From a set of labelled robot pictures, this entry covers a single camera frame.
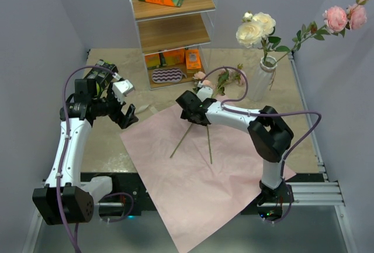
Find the beige tabletop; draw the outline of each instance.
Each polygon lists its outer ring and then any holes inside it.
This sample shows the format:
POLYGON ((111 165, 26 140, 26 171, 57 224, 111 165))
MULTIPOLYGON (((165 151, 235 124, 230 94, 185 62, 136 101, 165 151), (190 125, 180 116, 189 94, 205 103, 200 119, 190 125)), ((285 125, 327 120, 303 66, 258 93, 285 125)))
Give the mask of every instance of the beige tabletop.
MULTIPOLYGON (((205 50, 209 58, 210 50, 205 50)), ((254 49, 212 49, 210 70, 219 66, 233 66, 243 63, 244 71, 251 77, 258 67, 261 51, 254 49)), ((119 74, 129 79, 136 87, 127 99, 127 104, 133 103, 136 108, 149 105, 150 109, 137 114, 139 122, 175 104, 176 98, 187 89, 192 89, 193 83, 185 83, 150 91, 147 73, 144 68, 143 58, 139 49, 92 49, 87 65, 94 65, 99 59, 110 61, 118 66, 119 74)), ((209 78, 216 82, 216 75, 209 78)), ((230 98, 239 98, 244 93, 244 87, 231 84, 226 87, 226 94, 230 98)), ((271 91, 259 102, 245 98, 236 106, 248 109, 262 109, 265 105, 274 107, 279 113, 303 110, 300 94, 296 86, 292 66, 287 58, 281 60, 276 70, 275 82, 271 91)), ((293 130, 297 141, 308 130, 305 116, 287 117, 287 124, 293 130)), ((85 146, 82 162, 82 172, 136 172, 131 158, 119 137, 122 133, 118 125, 108 117, 99 117, 93 124, 93 129, 85 146)), ((289 156, 287 166, 296 173, 317 173, 317 157, 314 153, 310 137, 306 138, 289 156)))

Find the pink tissue paper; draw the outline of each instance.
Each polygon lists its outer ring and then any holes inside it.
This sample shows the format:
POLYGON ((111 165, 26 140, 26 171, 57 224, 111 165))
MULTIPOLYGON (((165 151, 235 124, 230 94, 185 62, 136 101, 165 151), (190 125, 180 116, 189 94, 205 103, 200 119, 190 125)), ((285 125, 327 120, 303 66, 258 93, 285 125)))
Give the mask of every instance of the pink tissue paper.
MULTIPOLYGON (((174 105, 121 134, 141 180, 180 253, 186 253, 239 214, 260 193, 262 158, 249 134, 190 123, 174 105)), ((289 168, 286 179, 295 175, 289 168)))

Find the white wall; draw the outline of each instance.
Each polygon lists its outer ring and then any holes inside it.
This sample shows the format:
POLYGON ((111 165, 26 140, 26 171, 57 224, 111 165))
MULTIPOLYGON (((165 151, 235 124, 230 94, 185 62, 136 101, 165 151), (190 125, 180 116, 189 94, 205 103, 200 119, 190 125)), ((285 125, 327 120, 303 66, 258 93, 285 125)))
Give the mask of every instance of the white wall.
MULTIPOLYGON (((239 47, 235 33, 248 9, 270 13, 277 35, 291 42, 297 28, 310 20, 324 0, 219 0, 212 47, 239 47)), ((87 47, 138 47, 129 0, 62 0, 79 37, 87 47)))
POLYGON ((85 51, 60 0, 0 0, 0 251, 21 252, 52 166, 63 80, 85 51))
MULTIPOLYGON (((355 0, 325 0, 325 9, 355 0)), ((374 1, 366 5, 368 23, 345 38, 307 41, 296 55, 310 109, 323 121, 317 139, 331 180, 338 179, 359 252, 372 252, 374 213, 374 1)))

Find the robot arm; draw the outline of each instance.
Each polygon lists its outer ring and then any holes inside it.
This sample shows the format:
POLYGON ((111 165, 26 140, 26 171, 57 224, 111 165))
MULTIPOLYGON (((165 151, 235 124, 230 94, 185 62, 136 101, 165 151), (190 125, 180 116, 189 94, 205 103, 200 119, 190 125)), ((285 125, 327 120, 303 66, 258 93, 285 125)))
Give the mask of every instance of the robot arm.
POLYGON ((128 80, 110 83, 107 97, 98 98, 94 79, 76 79, 75 94, 67 100, 70 121, 70 138, 61 172, 61 183, 57 186, 58 164, 65 144, 66 118, 60 110, 61 134, 55 161, 46 180, 44 188, 35 189, 33 201, 47 224, 61 224, 61 216, 56 203, 56 188, 61 188, 64 212, 68 223, 89 222, 93 207, 105 195, 112 191, 112 179, 108 176, 93 178, 90 183, 81 187, 81 165, 84 147, 98 116, 109 116, 122 129, 138 121, 134 105, 130 105, 124 115, 122 107, 126 104, 124 97, 134 90, 128 80))
POLYGON ((290 147, 293 132, 281 117, 253 116, 277 114, 272 107, 258 110, 225 105, 224 110, 221 102, 210 98, 212 93, 212 89, 207 86, 202 86, 197 95, 191 91, 183 93, 176 100, 182 108, 181 118, 202 126, 222 124, 248 133, 257 153, 264 160, 260 181, 261 204, 274 200, 284 185, 283 155, 290 147))

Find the zigzag pattern object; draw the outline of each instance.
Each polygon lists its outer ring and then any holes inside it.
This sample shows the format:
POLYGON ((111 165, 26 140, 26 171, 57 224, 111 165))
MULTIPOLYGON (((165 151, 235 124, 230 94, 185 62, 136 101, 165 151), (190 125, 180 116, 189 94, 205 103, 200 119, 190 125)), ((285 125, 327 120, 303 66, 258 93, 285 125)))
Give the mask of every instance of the zigzag pattern object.
POLYGON ((183 76, 187 78, 187 75, 179 68, 157 69, 152 73, 152 81, 158 84, 163 82, 180 82, 183 76))

